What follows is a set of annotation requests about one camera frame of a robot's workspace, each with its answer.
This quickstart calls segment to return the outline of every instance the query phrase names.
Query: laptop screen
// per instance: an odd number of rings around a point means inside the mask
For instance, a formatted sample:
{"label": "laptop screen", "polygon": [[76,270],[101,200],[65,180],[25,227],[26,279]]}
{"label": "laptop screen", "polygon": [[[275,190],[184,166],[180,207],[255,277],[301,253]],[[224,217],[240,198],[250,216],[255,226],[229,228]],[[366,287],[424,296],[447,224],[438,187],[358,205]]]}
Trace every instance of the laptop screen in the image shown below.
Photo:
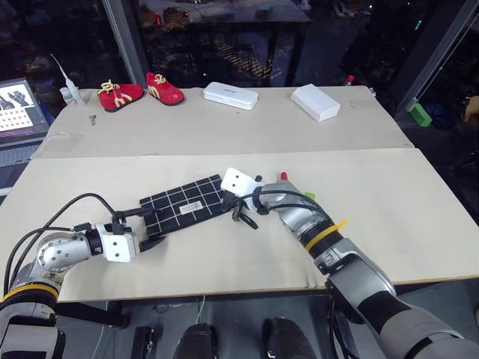
{"label": "laptop screen", "polygon": [[41,141],[48,128],[26,79],[0,82],[0,147]]}

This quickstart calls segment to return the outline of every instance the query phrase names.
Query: red baby shoe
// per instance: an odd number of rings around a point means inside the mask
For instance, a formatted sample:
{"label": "red baby shoe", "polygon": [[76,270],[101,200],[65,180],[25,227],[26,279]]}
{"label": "red baby shoe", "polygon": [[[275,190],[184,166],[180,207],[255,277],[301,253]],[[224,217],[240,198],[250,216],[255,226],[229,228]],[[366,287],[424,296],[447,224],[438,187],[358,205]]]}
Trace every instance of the red baby shoe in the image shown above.
{"label": "red baby shoe", "polygon": [[107,112],[116,112],[120,108],[141,99],[144,90],[141,85],[117,85],[112,80],[102,83],[102,89],[98,91],[98,100]]}
{"label": "red baby shoe", "polygon": [[151,96],[167,106],[174,106],[184,101],[185,95],[170,84],[160,74],[147,73],[148,92]]}

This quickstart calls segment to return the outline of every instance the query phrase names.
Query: laptop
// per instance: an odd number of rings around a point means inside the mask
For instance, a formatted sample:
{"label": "laptop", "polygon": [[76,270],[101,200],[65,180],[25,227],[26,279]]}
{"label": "laptop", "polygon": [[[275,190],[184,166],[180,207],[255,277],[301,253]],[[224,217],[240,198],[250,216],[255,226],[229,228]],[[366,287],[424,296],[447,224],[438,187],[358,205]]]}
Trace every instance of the laptop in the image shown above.
{"label": "laptop", "polygon": [[26,79],[0,82],[0,196],[9,192],[48,128]]}

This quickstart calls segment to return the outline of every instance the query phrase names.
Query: shoelace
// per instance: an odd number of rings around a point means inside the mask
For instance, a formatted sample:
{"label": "shoelace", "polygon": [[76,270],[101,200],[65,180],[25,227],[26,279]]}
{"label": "shoelace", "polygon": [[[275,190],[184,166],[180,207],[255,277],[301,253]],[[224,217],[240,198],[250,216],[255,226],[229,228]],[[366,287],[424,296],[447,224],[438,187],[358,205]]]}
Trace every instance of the shoelace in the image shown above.
{"label": "shoelace", "polygon": [[111,79],[109,79],[108,82],[103,82],[101,86],[102,86],[102,89],[98,90],[98,93],[110,92],[110,91],[113,91],[115,88],[120,88],[120,85],[112,84]]}
{"label": "shoelace", "polygon": [[166,82],[166,79],[162,75],[156,74],[155,75],[155,82],[157,84],[164,84]]}

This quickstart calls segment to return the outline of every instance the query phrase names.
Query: yellow band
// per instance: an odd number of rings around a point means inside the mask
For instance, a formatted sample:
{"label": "yellow band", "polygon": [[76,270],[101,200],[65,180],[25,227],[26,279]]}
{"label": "yellow band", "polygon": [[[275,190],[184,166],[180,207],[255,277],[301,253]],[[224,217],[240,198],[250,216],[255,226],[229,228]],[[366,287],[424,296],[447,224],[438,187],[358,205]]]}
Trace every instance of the yellow band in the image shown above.
{"label": "yellow band", "polygon": [[24,290],[32,290],[32,289],[44,290],[44,291],[52,294],[55,297],[55,300],[58,299],[58,292],[50,286],[45,286],[43,284],[26,284],[24,286],[19,286],[18,288],[15,288],[14,290],[11,290],[10,292],[8,292],[5,295],[5,297],[3,297],[3,299],[1,301],[4,302],[7,299],[9,299],[9,297],[11,297],[12,295],[23,292]]}
{"label": "yellow band", "polygon": [[317,244],[321,239],[327,235],[333,233],[335,230],[340,230],[347,224],[347,221],[342,221],[340,224],[326,228],[323,232],[319,232],[309,243],[305,246],[306,250],[309,251]]}

